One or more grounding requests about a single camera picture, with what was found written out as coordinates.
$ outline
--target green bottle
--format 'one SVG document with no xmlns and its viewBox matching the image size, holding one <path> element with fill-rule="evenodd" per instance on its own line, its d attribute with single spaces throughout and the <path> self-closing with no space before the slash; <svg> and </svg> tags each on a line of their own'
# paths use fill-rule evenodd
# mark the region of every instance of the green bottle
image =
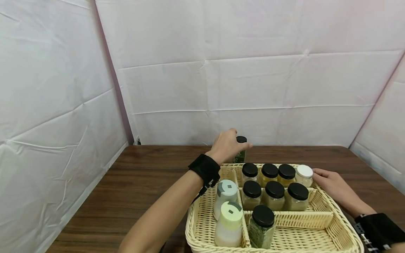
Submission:
<svg viewBox="0 0 405 253">
<path fill-rule="evenodd" d="M 239 143 L 245 143 L 247 142 L 247 138 L 245 136 L 237 136 L 236 141 Z M 245 157 L 246 157 L 246 150 L 242 150 L 241 152 L 236 154 L 235 158 L 233 159 L 233 162 L 235 164 L 242 164 L 245 162 Z"/>
</svg>

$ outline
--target wicker basket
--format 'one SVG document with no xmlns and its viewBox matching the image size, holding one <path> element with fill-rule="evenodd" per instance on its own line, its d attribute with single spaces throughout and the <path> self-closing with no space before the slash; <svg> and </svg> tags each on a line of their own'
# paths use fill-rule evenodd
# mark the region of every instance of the wicker basket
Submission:
<svg viewBox="0 0 405 253">
<path fill-rule="evenodd" d="M 221 166 L 221 179 L 241 184 L 243 164 Z M 259 171 L 263 164 L 256 164 Z M 304 212 L 279 211 L 275 214 L 275 233 L 271 249 L 256 249 L 250 244 L 247 222 L 252 212 L 244 211 L 240 247 L 218 247 L 214 243 L 217 221 L 213 216 L 216 187 L 190 206 L 185 237 L 194 253 L 363 253 L 364 247 L 339 206 L 316 184 L 309 188 L 309 206 Z"/>
</svg>

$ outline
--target black wristband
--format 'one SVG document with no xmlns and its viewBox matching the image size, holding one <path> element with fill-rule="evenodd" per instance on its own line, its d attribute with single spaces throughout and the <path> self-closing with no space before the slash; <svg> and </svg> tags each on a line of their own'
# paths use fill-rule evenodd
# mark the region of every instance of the black wristband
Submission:
<svg viewBox="0 0 405 253">
<path fill-rule="evenodd" d="M 394 243 L 405 242 L 405 232 L 385 213 L 361 215 L 354 221 L 361 226 L 370 243 L 380 251 Z"/>
<path fill-rule="evenodd" d="M 197 175 L 199 175 L 202 180 L 204 181 L 204 186 L 210 187 L 210 183 L 214 181 L 219 180 L 219 170 L 221 166 L 217 164 L 211 157 L 201 154 L 200 156 L 197 157 L 197 159 L 192 162 L 188 168 Z"/>
</svg>

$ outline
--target wooden table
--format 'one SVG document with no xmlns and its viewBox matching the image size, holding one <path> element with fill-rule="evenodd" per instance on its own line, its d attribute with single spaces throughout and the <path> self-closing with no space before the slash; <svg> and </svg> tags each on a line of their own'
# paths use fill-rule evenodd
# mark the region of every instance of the wooden table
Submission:
<svg viewBox="0 0 405 253">
<path fill-rule="evenodd" d="M 187 171 L 207 146 L 130 146 L 124 150 L 48 252 L 117 252 L 137 219 Z M 339 172 L 377 212 L 405 229 L 405 196 L 343 147 L 254 147 L 247 161 L 307 164 Z M 191 252 L 185 240 L 186 217 L 165 252 Z"/>
</svg>

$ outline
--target white lid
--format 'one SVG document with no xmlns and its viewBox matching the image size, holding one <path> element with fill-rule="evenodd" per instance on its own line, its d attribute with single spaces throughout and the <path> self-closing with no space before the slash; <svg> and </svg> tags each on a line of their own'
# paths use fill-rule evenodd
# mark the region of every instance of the white lid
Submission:
<svg viewBox="0 0 405 253">
<path fill-rule="evenodd" d="M 236 202 L 227 201 L 221 206 L 221 214 L 218 222 L 228 230 L 235 230 L 242 225 L 243 210 Z"/>
<path fill-rule="evenodd" d="M 297 167 L 297 174 L 303 178 L 309 179 L 313 175 L 311 167 L 301 164 Z"/>
<path fill-rule="evenodd" d="M 218 183 L 217 195 L 220 198 L 223 198 L 225 196 L 227 197 L 236 196 L 237 191 L 238 191 L 237 185 L 229 179 L 221 180 Z"/>
</svg>

